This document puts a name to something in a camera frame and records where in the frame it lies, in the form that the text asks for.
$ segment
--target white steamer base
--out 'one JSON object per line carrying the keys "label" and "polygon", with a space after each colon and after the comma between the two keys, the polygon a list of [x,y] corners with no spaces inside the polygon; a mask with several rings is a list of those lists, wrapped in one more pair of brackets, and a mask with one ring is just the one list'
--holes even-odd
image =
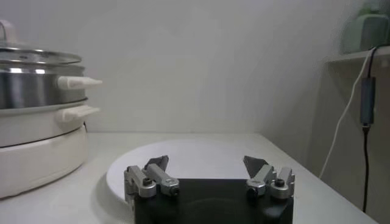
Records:
{"label": "white steamer base", "polygon": [[0,149],[0,198],[17,195],[56,180],[87,157],[82,126],[55,138]]}

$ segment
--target white cable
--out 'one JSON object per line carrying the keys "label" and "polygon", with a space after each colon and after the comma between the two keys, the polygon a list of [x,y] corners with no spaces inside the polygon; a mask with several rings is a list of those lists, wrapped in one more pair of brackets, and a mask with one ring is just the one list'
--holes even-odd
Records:
{"label": "white cable", "polygon": [[356,78],[355,83],[353,83],[352,91],[351,91],[351,96],[349,97],[349,101],[348,101],[348,103],[347,103],[347,106],[346,106],[346,108],[344,109],[344,111],[342,112],[341,117],[339,118],[339,121],[337,122],[336,130],[335,130],[335,135],[333,136],[333,141],[332,141],[332,143],[331,143],[331,146],[330,146],[330,149],[329,149],[329,152],[328,152],[328,155],[327,155],[327,159],[325,160],[325,163],[324,163],[324,165],[322,166],[321,173],[320,173],[320,175],[318,176],[320,179],[322,178],[322,176],[323,176],[323,174],[324,174],[324,172],[325,172],[325,169],[326,169],[326,167],[327,167],[327,164],[328,164],[330,155],[332,154],[333,148],[335,147],[336,138],[337,138],[337,133],[339,132],[339,127],[340,127],[341,121],[344,119],[344,116],[347,114],[347,111],[348,111],[348,109],[349,109],[349,106],[350,106],[351,103],[352,103],[353,95],[355,94],[356,85],[358,84],[358,82],[360,81],[361,76],[363,75],[364,69],[366,68],[366,64],[367,64],[368,58],[369,58],[370,55],[372,54],[372,51],[373,51],[373,50],[374,50],[374,49],[372,49],[371,51],[368,52],[368,54],[367,54],[367,56],[366,56],[366,59],[364,60],[364,63],[363,63],[363,65],[362,65],[362,67],[361,67],[361,71],[360,71],[358,77]]}

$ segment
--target white table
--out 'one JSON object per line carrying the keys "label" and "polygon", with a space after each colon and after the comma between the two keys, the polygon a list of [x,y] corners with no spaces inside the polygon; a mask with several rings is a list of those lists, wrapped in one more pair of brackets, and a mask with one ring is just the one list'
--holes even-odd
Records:
{"label": "white table", "polygon": [[128,223],[127,208],[109,191],[105,173],[123,153],[169,139],[223,141],[259,150],[276,167],[291,167],[296,173],[294,223],[375,223],[258,134],[89,133],[88,137],[90,154],[84,165],[51,184],[0,200],[0,223]]}

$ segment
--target metal bracket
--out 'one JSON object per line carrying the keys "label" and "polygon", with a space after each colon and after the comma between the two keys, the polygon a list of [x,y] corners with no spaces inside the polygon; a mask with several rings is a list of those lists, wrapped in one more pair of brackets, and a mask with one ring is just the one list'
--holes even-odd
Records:
{"label": "metal bracket", "polygon": [[270,165],[263,165],[259,172],[246,181],[247,196],[256,199],[266,192],[266,186],[276,179],[276,171]]}
{"label": "metal bracket", "polygon": [[124,190],[127,202],[135,194],[150,198],[156,195],[156,183],[148,178],[138,166],[129,166],[124,171]]}
{"label": "metal bracket", "polygon": [[283,167],[278,178],[271,183],[271,196],[278,199],[287,199],[294,195],[295,174],[289,167]]}
{"label": "metal bracket", "polygon": [[146,175],[160,185],[161,192],[167,196],[177,196],[180,192],[179,180],[170,177],[156,164],[149,164],[145,170]]}

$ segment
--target white plastic handle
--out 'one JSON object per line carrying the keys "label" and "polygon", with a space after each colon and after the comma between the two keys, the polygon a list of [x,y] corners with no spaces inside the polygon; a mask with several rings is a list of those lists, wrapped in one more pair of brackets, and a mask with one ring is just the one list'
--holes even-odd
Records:
{"label": "white plastic handle", "polygon": [[16,30],[10,22],[4,19],[0,19],[0,26],[3,32],[3,38],[0,40],[12,43],[18,42],[18,39],[16,37]]}
{"label": "white plastic handle", "polygon": [[73,120],[81,119],[87,115],[100,111],[100,108],[94,108],[87,105],[79,107],[71,107],[62,110],[58,110],[56,119],[58,122],[71,122]]}
{"label": "white plastic handle", "polygon": [[65,90],[86,89],[102,83],[100,80],[79,76],[60,76],[57,80],[58,87]]}

